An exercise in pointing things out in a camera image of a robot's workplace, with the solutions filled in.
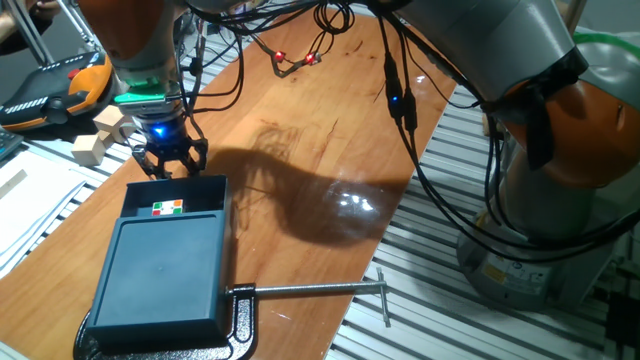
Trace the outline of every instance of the wooden tabletop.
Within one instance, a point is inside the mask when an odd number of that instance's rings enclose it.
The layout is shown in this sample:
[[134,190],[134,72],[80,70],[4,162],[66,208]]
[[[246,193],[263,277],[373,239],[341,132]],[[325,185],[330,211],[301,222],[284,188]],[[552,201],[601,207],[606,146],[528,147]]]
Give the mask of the wooden tabletop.
[[[311,14],[262,39],[302,59],[319,32]],[[388,29],[401,64],[398,41]],[[240,101],[197,120],[209,138],[206,174],[226,174],[237,204],[235,282],[258,285],[358,281],[413,168],[386,107],[377,21],[358,17],[323,61],[288,78],[267,55],[245,51]],[[419,61],[446,94],[454,83]],[[230,89],[237,63],[204,92]],[[413,66],[419,148],[445,101]],[[230,98],[200,98],[219,107]],[[175,175],[185,176],[180,166]],[[11,274],[0,280],[0,341],[30,359],[70,359],[89,310],[126,184],[145,181],[127,161]],[[263,300],[254,359],[322,359],[350,296]]]

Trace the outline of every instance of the orange device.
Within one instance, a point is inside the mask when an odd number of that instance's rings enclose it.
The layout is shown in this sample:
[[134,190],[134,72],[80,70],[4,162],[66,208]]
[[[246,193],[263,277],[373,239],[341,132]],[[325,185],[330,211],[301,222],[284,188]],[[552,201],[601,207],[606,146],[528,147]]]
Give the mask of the orange device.
[[112,73],[111,61],[99,52],[42,67],[0,107],[0,126],[20,132],[101,110],[111,101]]

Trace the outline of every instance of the rubik's cube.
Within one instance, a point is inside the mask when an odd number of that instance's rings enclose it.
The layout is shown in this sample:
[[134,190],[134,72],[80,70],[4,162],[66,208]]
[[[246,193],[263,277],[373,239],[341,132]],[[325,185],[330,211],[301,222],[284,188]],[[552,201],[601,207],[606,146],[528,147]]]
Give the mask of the rubik's cube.
[[153,203],[152,216],[182,214],[182,199]]

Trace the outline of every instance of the black box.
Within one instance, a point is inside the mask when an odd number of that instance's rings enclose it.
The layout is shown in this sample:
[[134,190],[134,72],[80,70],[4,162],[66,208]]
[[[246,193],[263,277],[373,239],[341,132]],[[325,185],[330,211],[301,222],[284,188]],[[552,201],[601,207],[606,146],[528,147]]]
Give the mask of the black box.
[[[186,213],[151,216],[177,199]],[[224,176],[128,185],[87,322],[101,349],[226,341],[230,211]]]

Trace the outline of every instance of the blue led light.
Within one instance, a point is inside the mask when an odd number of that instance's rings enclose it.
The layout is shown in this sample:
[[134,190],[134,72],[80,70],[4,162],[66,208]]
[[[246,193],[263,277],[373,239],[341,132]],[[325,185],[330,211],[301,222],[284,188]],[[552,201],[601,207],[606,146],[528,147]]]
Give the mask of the blue led light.
[[153,128],[153,131],[155,131],[156,134],[158,134],[158,136],[162,137],[164,135],[164,127],[162,126],[158,126],[157,128]]

